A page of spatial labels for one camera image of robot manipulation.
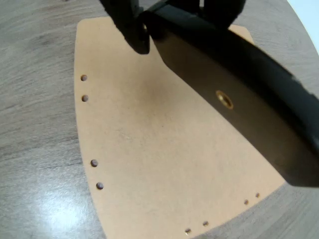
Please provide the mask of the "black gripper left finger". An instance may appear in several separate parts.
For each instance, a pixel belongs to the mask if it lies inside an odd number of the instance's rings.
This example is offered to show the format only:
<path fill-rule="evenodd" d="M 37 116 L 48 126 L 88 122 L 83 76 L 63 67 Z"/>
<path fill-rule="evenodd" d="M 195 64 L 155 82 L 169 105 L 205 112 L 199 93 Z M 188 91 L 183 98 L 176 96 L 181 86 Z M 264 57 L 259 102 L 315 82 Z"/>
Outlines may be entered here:
<path fill-rule="evenodd" d="M 140 18 L 144 9 L 139 5 L 139 1 L 100 0 L 100 3 L 129 46 L 138 54 L 149 54 L 150 37 Z"/>

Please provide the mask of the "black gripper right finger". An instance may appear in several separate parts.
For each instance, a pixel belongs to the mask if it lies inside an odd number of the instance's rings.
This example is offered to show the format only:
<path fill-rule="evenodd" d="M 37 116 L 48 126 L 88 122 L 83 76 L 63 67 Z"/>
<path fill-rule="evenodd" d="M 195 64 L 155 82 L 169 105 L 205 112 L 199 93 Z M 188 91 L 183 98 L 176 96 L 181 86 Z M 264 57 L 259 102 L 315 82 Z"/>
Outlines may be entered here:
<path fill-rule="evenodd" d="M 228 29 L 244 9 L 245 0 L 205 0 L 201 16 L 218 29 Z"/>

